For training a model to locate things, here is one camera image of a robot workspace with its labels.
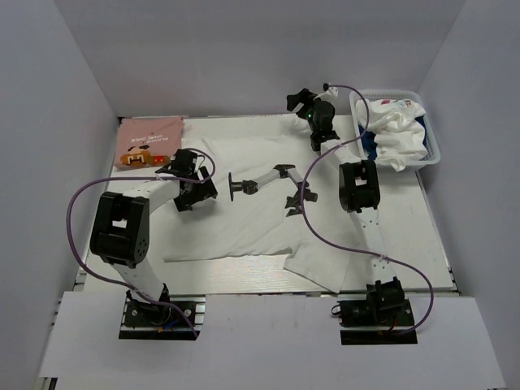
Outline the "white t shirt colourful print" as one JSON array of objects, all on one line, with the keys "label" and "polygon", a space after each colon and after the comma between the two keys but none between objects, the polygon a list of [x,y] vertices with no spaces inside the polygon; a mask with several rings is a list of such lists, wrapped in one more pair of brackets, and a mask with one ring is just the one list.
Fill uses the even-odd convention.
[{"label": "white t shirt colourful print", "polygon": [[426,114],[424,108],[410,99],[384,98],[357,101],[354,106],[358,129],[375,134],[377,158],[373,161],[403,171],[412,162],[427,156],[423,146],[424,130],[415,118]]}]

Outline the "white t shirt robot print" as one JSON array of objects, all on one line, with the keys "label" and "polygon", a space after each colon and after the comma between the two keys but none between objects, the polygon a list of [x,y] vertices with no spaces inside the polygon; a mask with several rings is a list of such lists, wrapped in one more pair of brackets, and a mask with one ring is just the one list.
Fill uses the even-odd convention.
[{"label": "white t shirt robot print", "polygon": [[[185,137],[183,143],[214,158],[219,195],[185,213],[167,207],[158,217],[155,262],[169,279],[193,275],[189,288],[213,293],[364,288],[362,255],[323,243],[303,215],[288,214],[286,200],[296,190],[290,180],[275,180],[254,195],[228,192],[228,176],[253,179],[279,163],[294,164],[305,175],[315,156],[302,137],[211,134]],[[312,227],[335,244],[356,248],[358,235],[338,201],[336,169],[323,160],[308,179],[318,194],[305,206]]]}]

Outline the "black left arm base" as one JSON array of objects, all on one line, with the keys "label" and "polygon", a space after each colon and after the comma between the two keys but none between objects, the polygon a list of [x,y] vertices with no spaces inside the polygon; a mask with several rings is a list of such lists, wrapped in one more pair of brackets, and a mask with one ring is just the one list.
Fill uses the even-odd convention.
[{"label": "black left arm base", "polygon": [[[204,297],[171,297],[200,334],[205,314]],[[196,340],[182,315],[172,308],[152,311],[149,304],[126,298],[119,328],[120,340]]]}]

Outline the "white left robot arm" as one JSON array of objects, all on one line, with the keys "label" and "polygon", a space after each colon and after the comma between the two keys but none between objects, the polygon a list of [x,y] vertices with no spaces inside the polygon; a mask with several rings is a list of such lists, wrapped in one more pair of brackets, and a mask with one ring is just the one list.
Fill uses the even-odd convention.
[{"label": "white left robot arm", "polygon": [[167,286],[147,258],[150,216],[167,202],[174,202],[179,212],[185,212],[217,197],[211,173],[198,159],[212,161],[199,149],[178,149],[151,180],[142,180],[125,193],[105,192],[97,206],[90,252],[119,274],[132,299],[145,302],[144,315],[155,324],[171,317],[172,306]]}]

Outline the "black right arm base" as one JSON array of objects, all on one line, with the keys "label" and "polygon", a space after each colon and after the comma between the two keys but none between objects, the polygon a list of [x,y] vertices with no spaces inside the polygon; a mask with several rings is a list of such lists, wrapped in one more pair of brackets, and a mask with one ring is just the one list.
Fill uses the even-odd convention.
[{"label": "black right arm base", "polygon": [[404,305],[376,319],[364,300],[338,301],[331,308],[331,315],[340,320],[342,345],[416,345],[416,331],[401,333],[414,325],[411,304]]}]

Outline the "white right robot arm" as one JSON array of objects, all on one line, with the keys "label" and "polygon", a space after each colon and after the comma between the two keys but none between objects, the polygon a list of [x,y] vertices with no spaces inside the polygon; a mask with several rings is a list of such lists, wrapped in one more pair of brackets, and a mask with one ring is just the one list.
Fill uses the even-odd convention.
[{"label": "white right robot arm", "polygon": [[387,256],[379,226],[380,190],[379,178],[374,162],[351,154],[347,145],[354,140],[343,141],[334,129],[337,97],[335,84],[325,84],[321,93],[303,88],[286,97],[286,110],[296,114],[310,126],[311,149],[318,157],[307,169],[303,183],[314,167],[326,157],[336,159],[339,175],[339,201],[362,239],[362,249],[347,248],[321,236],[312,227],[306,212],[303,218],[312,234],[333,248],[368,256],[366,304],[361,313],[375,323],[384,324],[393,318],[405,305],[405,293],[392,269],[393,260]]}]

